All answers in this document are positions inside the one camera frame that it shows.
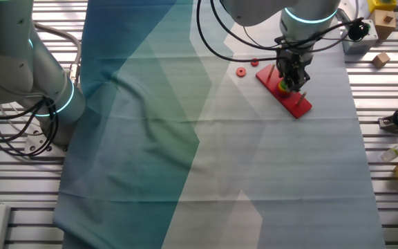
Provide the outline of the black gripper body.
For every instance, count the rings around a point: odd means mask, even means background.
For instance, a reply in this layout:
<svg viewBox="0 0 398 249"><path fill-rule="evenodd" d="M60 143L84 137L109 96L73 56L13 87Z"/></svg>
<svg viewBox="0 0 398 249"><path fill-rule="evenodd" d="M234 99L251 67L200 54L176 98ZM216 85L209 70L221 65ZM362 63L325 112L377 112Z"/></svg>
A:
<svg viewBox="0 0 398 249"><path fill-rule="evenodd" d="M310 79L305 70L306 66L311 63L310 53L280 51L277 62L280 75L287 83L306 83Z"/></svg>

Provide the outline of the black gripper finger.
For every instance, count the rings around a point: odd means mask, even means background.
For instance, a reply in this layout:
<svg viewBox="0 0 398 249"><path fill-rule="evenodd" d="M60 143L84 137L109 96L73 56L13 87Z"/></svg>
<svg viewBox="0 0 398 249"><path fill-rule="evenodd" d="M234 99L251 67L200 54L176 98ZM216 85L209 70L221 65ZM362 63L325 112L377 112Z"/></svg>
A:
<svg viewBox="0 0 398 249"><path fill-rule="evenodd" d="M309 80L308 77L304 77L293 81L292 85L290 86L290 91L299 92L302 86L305 85L308 80Z"/></svg>
<svg viewBox="0 0 398 249"><path fill-rule="evenodd" d="M289 82L287 80L287 74L278 70L278 76L280 78L280 82L278 83L277 88L279 90L289 90L290 87L289 87Z"/></svg>

